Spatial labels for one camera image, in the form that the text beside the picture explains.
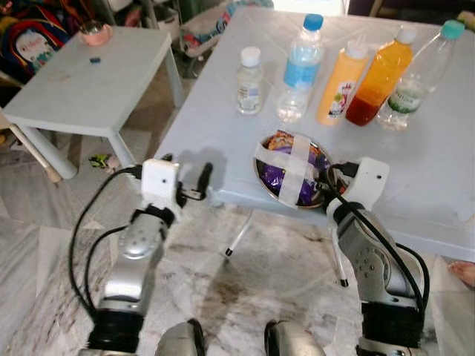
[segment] black cable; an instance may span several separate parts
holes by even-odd
[[[362,223],[364,223],[370,231],[376,236],[376,238],[379,240],[379,242],[387,249],[387,251],[390,253],[390,255],[393,257],[393,259],[397,262],[399,268],[402,270],[402,273],[406,276],[407,280],[409,281],[410,287],[412,290],[414,290],[414,294],[416,295],[416,303],[417,303],[417,308],[419,309],[419,314],[421,320],[424,320],[425,318],[425,305],[421,296],[421,291],[419,290],[419,287],[417,286],[416,281],[414,280],[414,277],[410,273],[409,269],[407,268],[406,264],[402,260],[402,258],[398,255],[398,253],[394,250],[392,245],[389,243],[389,241],[386,240],[386,238],[378,231],[377,228],[373,226],[373,224],[363,216],[362,213],[358,211],[358,209],[354,208],[351,204],[348,203],[348,201],[343,198],[335,189],[333,184],[330,182],[330,177],[328,174],[328,171],[330,169],[333,169],[333,166],[330,166],[328,170],[325,171],[325,178],[328,181],[328,186],[330,187],[331,191],[334,193],[336,196],[336,199],[338,199],[341,204],[343,204],[345,207],[350,210],[355,217],[360,220]]]
[[[417,254],[417,252],[415,252],[413,249],[408,248],[407,246],[404,246],[400,243],[397,243],[396,246],[398,246],[401,250],[405,250],[409,252],[410,254],[412,254],[416,258],[417,262],[419,262],[419,265],[422,268],[422,276],[424,278],[424,293],[422,294],[422,300],[424,302],[424,306],[427,308],[428,301],[429,301],[429,292],[430,292],[430,276],[429,276],[428,267],[425,264],[424,259],[422,259],[422,257],[419,254]]]
[[[76,222],[76,225],[74,226],[73,233],[71,236],[71,243],[69,244],[69,257],[68,257],[68,274],[69,274],[69,281],[71,283],[71,287],[73,288],[74,294],[79,298],[79,302],[81,303],[82,307],[86,310],[86,312],[89,314],[91,319],[94,319],[94,306],[91,306],[88,304],[88,302],[85,300],[85,298],[82,296],[81,291],[79,290],[79,287],[76,282],[76,278],[74,277],[74,247],[76,245],[76,236],[77,236],[77,231],[79,230],[79,227],[81,225],[81,222],[84,220],[85,215],[91,208],[91,206],[94,204],[96,201],[97,197],[102,193],[104,188],[113,180],[115,177],[122,173],[130,173],[133,174],[136,178],[141,178],[142,174],[142,166],[141,165],[136,165],[134,167],[128,167],[128,168],[123,168],[118,171],[115,171],[110,175],[102,184],[99,186],[97,189],[96,193],[94,193],[91,201],[85,206],[84,210],[82,211],[81,215],[79,216],[79,219]]]
[[[107,236],[111,234],[115,234],[116,232],[122,231],[125,229],[127,226],[120,226],[119,228],[113,228],[109,231],[106,231],[104,234],[101,236],[97,237],[96,241],[94,241],[93,245],[91,246],[91,249],[88,252],[88,258],[86,260],[86,266],[84,270],[84,293],[86,294],[86,300],[89,303],[89,306],[94,309],[94,315],[96,313],[96,308],[94,307],[94,302],[92,301],[91,297],[91,290],[89,289],[89,267],[91,265],[92,261],[92,256],[94,255],[94,251],[96,250],[96,247],[99,245],[99,243],[104,240]]]

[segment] red liquid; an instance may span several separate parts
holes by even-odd
[[[355,96],[347,110],[347,120],[358,126],[365,126],[378,113],[381,105],[368,104]]]

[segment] yellow bottle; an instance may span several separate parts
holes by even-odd
[[[347,110],[346,118],[365,126],[374,119],[379,108],[393,91],[396,82],[413,58],[410,44],[416,38],[414,27],[404,26],[396,38],[375,55],[366,77]]]
[[[317,111],[317,120],[324,125],[334,125],[348,104],[368,62],[367,46],[357,41],[348,41],[340,50],[332,74],[327,82]]]

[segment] small white table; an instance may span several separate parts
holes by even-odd
[[[88,47],[74,36],[4,109],[65,179],[76,168],[37,130],[107,137],[123,167],[135,164],[119,130],[165,59],[174,104],[184,100],[170,35],[113,27],[111,40]],[[99,57],[93,64],[90,58]]]
[[[373,210],[398,242],[475,260],[474,34],[465,31],[457,40],[442,83],[405,132],[387,132],[377,122],[360,128],[343,120],[330,127],[316,122],[315,113],[340,49],[363,33],[374,53],[393,38],[401,22],[325,17],[322,35],[327,54],[307,115],[295,125],[285,125],[275,105],[286,53],[303,20],[303,14],[262,8],[237,11],[156,157],[173,153],[189,184],[196,183],[205,162],[212,162],[210,186],[217,200],[325,225],[321,210],[287,208],[273,200],[255,176],[256,144],[278,128],[293,130],[320,142],[335,162],[369,156],[390,165],[386,188]],[[440,27],[415,25],[418,36],[413,49],[417,51]],[[235,109],[235,75],[240,50],[252,45],[261,49],[266,98],[263,110],[247,117]]]

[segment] tiled floor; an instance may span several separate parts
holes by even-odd
[[[175,114],[161,68],[122,130],[137,159],[153,155]],[[28,154],[0,153],[0,350],[8,347],[7,355],[74,355],[91,330],[66,278],[65,252],[74,220],[107,177],[87,158],[112,151],[99,138],[55,136],[58,147],[79,163],[77,177],[58,185]],[[87,218],[78,257],[99,231],[127,221],[133,199],[127,182],[104,193]],[[361,333],[356,283],[353,277],[348,289],[336,283],[325,231],[258,214],[227,261],[223,252],[245,216],[232,206],[186,207],[157,269],[140,354],[153,355],[168,327],[197,317],[211,356],[263,355],[263,325],[272,318],[297,320],[329,356],[354,355]],[[113,247],[114,239],[96,254],[94,294],[110,268]],[[447,273],[444,259],[425,258],[432,292],[424,346],[430,355],[473,355],[475,294]]]

